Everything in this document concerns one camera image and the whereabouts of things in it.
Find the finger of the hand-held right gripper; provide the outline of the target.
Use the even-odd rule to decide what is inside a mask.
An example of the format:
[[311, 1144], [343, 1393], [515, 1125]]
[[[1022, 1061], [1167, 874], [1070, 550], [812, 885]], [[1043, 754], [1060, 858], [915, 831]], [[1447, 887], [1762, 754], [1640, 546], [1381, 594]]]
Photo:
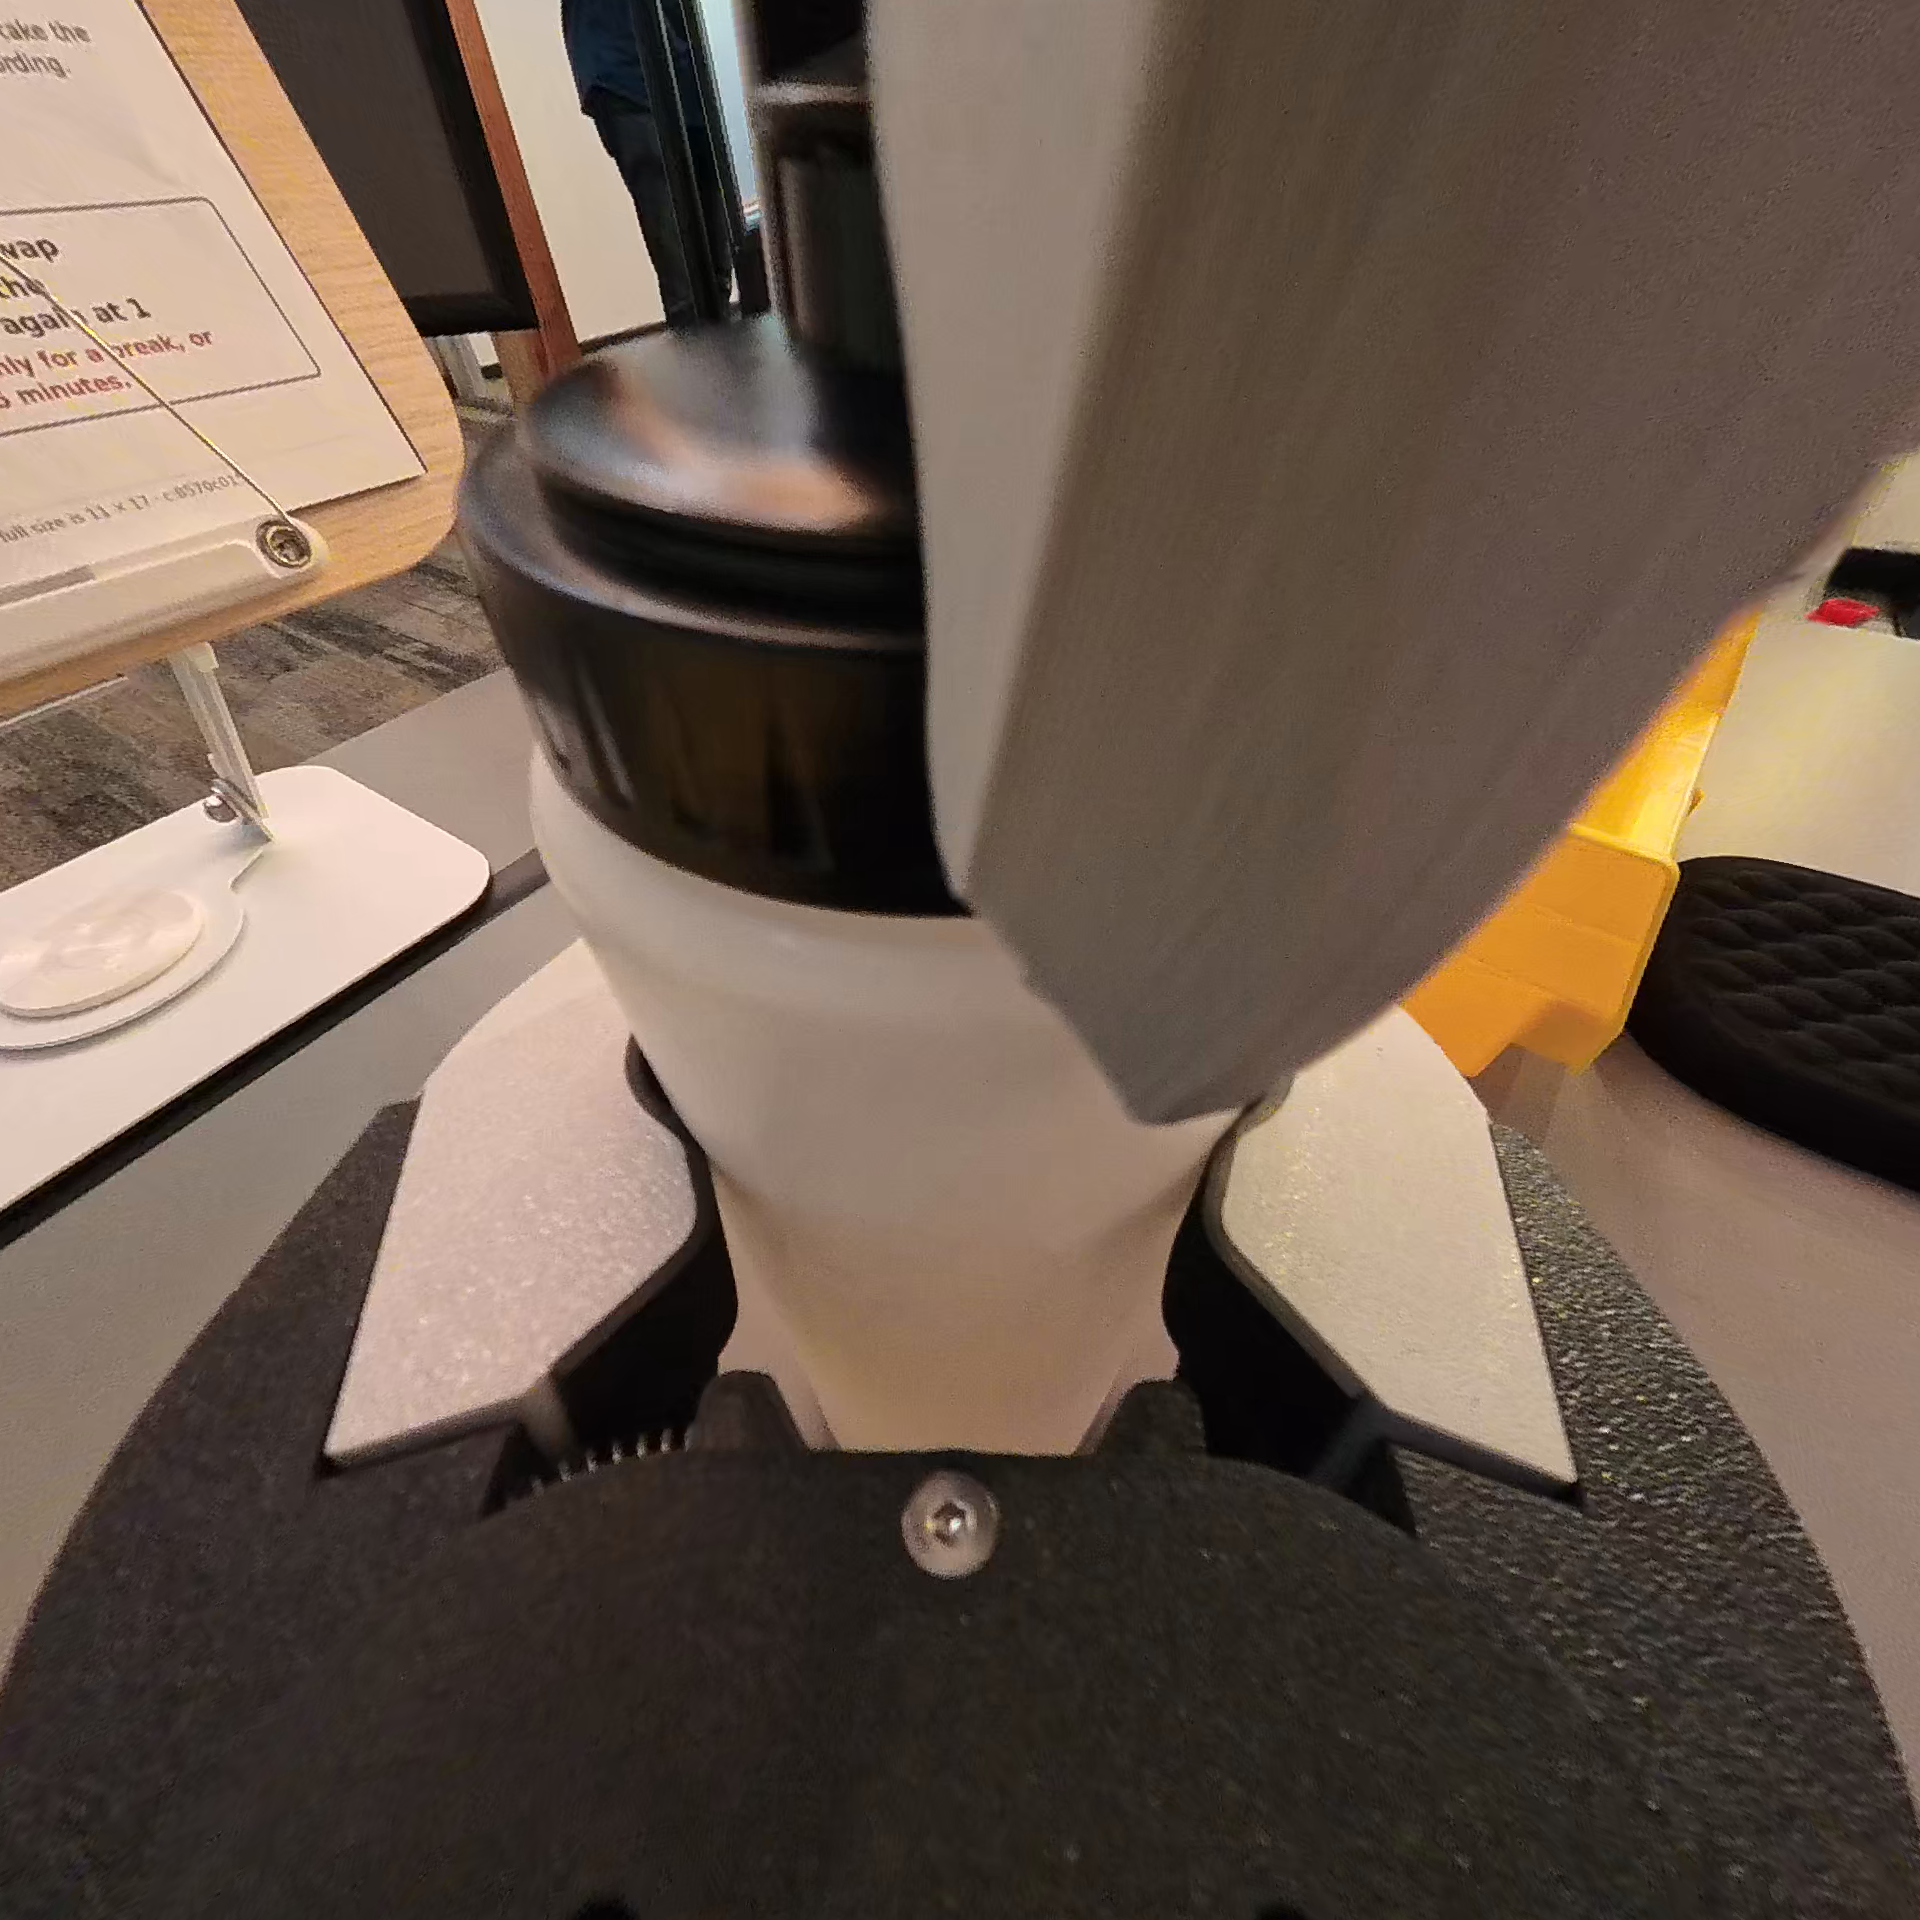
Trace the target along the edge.
[[1918, 448], [1918, 3], [868, 3], [961, 897], [1132, 1116], [1418, 986]]

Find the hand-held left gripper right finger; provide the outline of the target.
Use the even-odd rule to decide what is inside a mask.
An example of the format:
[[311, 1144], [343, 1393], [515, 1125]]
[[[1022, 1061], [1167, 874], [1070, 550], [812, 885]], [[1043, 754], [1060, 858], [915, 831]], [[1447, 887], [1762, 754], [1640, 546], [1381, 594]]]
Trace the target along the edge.
[[1492, 1124], [1402, 1010], [1222, 1139], [1161, 1323], [1214, 1457], [1346, 1496], [1383, 1449], [1576, 1485]]

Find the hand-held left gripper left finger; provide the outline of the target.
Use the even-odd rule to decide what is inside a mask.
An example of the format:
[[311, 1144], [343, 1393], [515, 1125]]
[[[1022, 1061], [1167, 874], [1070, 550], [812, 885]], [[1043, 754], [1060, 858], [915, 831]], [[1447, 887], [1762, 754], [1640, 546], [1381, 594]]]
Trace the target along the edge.
[[591, 960], [425, 1080], [324, 1457], [512, 1432], [541, 1467], [693, 1420], [737, 1320], [714, 1188]]

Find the white plastic bottle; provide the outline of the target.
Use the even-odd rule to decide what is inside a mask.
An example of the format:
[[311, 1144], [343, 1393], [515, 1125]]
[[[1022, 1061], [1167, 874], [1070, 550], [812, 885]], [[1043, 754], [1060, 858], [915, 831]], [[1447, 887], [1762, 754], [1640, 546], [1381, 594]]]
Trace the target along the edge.
[[680, 873], [602, 827], [541, 752], [528, 815], [831, 1440], [1078, 1454], [1240, 1110], [1137, 1119], [972, 918]]

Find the yellow plastic bin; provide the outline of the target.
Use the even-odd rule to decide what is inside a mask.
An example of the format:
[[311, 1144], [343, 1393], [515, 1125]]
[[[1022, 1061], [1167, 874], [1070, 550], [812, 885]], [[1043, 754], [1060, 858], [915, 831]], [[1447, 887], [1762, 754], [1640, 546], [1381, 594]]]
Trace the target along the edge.
[[1621, 1037], [1758, 627], [1747, 609], [1713, 637], [1502, 906], [1404, 997], [1404, 1012], [1465, 1076], [1513, 1047], [1584, 1072]]

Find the black bottle lid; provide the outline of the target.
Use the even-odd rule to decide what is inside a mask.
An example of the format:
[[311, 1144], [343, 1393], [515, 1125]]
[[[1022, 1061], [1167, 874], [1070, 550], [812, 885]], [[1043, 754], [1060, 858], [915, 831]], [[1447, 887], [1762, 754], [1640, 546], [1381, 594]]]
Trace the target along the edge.
[[783, 304], [605, 349], [468, 471], [555, 779], [759, 897], [961, 918], [933, 840], [916, 462], [871, 144], [776, 155]]

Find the white board stand base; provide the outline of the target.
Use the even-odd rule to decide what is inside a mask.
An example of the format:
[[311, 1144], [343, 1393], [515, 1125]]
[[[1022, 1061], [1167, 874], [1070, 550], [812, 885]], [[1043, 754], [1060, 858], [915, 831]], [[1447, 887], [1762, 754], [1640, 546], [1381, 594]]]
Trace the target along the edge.
[[201, 802], [3, 892], [3, 1208], [184, 1110], [470, 918], [491, 855], [413, 799], [515, 763], [491, 673], [324, 762], [260, 772], [270, 835]]

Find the black textured mat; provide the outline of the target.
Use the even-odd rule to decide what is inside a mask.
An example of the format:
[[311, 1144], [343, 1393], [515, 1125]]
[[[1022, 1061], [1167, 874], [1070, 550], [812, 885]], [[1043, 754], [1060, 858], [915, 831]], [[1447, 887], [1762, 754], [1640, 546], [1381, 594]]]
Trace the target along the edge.
[[1686, 858], [1625, 1036], [1725, 1114], [1918, 1192], [1918, 897]]

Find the small black box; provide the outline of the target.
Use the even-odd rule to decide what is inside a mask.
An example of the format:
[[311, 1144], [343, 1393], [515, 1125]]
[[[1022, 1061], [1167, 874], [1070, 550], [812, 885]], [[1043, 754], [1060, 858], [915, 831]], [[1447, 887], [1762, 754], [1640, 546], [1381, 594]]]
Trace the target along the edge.
[[1806, 621], [1918, 640], [1918, 550], [1849, 548], [1812, 594]]

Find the brown wooden leg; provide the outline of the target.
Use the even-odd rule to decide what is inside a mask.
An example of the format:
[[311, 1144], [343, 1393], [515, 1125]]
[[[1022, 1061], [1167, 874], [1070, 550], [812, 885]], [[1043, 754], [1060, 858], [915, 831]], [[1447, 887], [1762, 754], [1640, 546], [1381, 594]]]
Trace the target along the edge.
[[445, 3], [468, 88], [475, 95], [477, 119], [493, 162], [493, 178], [507, 209], [515, 260], [524, 269], [537, 322], [496, 333], [501, 374], [515, 407], [537, 401], [549, 381], [581, 358], [573, 311], [566, 304], [562, 277], [541, 229], [538, 202], [524, 166], [518, 141], [509, 119], [509, 103], [496, 79], [493, 53], [487, 44], [477, 3]]

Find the wooden instruction sheet board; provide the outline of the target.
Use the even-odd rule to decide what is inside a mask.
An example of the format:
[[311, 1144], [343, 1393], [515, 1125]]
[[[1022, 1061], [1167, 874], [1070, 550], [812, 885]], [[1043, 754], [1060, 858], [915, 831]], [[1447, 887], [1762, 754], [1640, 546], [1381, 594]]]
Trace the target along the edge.
[[422, 561], [452, 397], [236, 3], [3, 3], [3, 714]]

